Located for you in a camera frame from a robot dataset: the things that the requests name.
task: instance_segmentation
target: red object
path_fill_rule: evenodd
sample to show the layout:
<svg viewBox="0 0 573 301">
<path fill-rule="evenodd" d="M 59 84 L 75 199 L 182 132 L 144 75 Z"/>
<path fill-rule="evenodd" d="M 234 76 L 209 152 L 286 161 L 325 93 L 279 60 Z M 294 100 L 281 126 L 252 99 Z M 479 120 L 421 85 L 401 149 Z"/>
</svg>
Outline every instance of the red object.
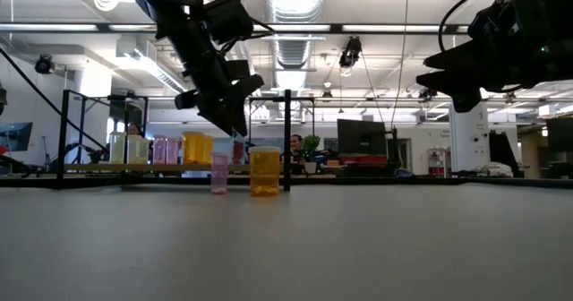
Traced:
<svg viewBox="0 0 573 301">
<path fill-rule="evenodd" d="M 388 156 L 340 157 L 339 160 L 341 166 L 349 163 L 367 163 L 370 165 L 381 165 L 382 167 L 385 167 L 388 164 Z"/>
</svg>

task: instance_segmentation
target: monitor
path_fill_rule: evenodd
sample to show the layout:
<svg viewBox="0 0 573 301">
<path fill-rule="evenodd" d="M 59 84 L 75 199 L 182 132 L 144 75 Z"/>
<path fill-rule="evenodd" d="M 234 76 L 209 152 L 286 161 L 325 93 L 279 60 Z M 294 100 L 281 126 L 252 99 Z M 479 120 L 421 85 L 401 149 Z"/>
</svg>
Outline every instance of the monitor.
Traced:
<svg viewBox="0 0 573 301">
<path fill-rule="evenodd" d="M 337 125 L 340 155 L 388 155 L 383 123 L 339 119 Z"/>
<path fill-rule="evenodd" d="M 27 151 L 32 123 L 0 124 L 0 145 L 9 151 Z"/>
<path fill-rule="evenodd" d="M 552 152 L 573 152 L 573 118 L 547 120 L 547 141 Z"/>
</svg>

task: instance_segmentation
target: potted plant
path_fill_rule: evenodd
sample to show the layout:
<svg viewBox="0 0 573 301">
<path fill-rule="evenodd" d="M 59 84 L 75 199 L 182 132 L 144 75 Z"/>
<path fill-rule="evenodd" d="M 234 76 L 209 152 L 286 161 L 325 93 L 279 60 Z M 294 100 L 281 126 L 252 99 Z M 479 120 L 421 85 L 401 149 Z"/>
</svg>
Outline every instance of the potted plant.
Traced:
<svg viewBox="0 0 573 301">
<path fill-rule="evenodd" d="M 314 152 L 318 149 L 321 143 L 320 136 L 308 135 L 305 136 L 302 143 L 303 148 L 303 158 L 306 161 L 304 163 L 304 169 L 309 175 L 316 173 L 316 162 L 314 162 Z"/>
</svg>

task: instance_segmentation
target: man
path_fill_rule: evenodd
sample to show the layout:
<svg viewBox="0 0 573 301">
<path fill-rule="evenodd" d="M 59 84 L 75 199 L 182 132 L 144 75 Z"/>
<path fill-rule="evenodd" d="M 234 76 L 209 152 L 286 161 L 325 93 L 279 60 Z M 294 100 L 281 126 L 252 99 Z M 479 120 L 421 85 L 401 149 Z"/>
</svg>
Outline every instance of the man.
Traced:
<svg viewBox="0 0 573 301">
<path fill-rule="evenodd" d="M 293 134 L 290 137 L 290 154 L 298 159 L 298 155 L 301 151 L 301 145 L 303 142 L 303 137 L 298 134 Z"/>
</svg>

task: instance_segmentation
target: plastic cup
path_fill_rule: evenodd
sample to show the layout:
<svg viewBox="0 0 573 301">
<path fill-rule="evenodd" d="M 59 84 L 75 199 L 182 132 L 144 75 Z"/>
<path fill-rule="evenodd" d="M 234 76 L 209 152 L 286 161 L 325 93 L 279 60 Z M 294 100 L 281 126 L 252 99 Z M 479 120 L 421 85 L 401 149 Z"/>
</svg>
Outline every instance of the plastic cup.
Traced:
<svg viewBox="0 0 573 301">
<path fill-rule="evenodd" d="M 149 140 L 140 135 L 127 136 L 127 163 L 147 164 L 150 154 Z"/>
<path fill-rule="evenodd" d="M 179 139 L 169 138 L 167 139 L 166 148 L 166 163 L 167 164 L 179 164 Z"/>
<path fill-rule="evenodd" d="M 253 147 L 249 149 L 251 161 L 251 196 L 278 195 L 280 175 L 280 148 Z"/>
<path fill-rule="evenodd" d="M 112 132 L 109 135 L 109 163 L 124 164 L 125 132 Z"/>
<path fill-rule="evenodd" d="M 211 164 L 211 153 L 213 153 L 213 138 L 205 135 L 203 138 L 203 163 Z"/>
<path fill-rule="evenodd" d="M 203 162 L 203 142 L 205 135 L 199 132 L 183 134 L 184 164 L 201 164 Z"/>
<path fill-rule="evenodd" d="M 157 135 L 153 138 L 153 164 L 166 164 L 167 137 Z"/>
<path fill-rule="evenodd" d="M 226 153 L 211 154 L 211 193 L 227 194 L 227 175 L 229 173 L 229 156 Z"/>
</svg>

